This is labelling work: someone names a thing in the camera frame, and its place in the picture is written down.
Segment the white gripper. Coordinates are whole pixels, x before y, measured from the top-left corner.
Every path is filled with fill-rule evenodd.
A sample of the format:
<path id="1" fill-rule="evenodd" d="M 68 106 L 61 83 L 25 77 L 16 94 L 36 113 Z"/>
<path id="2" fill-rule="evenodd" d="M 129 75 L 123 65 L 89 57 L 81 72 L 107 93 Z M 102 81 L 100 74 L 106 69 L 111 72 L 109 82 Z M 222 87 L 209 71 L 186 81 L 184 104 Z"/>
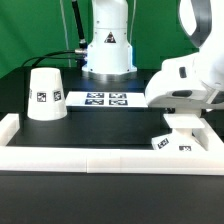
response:
<path id="1" fill-rule="evenodd" d="M 191 54 L 165 60 L 145 98 L 149 107 L 224 110 L 224 57 L 212 61 Z"/>

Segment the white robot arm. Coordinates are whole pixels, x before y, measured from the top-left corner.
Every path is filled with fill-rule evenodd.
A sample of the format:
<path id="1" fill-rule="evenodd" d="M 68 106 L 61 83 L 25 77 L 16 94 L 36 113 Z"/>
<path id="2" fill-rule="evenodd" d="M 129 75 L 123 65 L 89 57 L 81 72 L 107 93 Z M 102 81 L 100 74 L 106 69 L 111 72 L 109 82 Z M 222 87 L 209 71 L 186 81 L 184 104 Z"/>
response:
<path id="1" fill-rule="evenodd" d="M 93 40 L 85 73 L 115 79 L 135 72 L 126 0 L 92 0 Z M 224 109 L 224 0 L 180 0 L 179 21 L 196 53 L 167 59 L 145 89 L 150 107 Z"/>

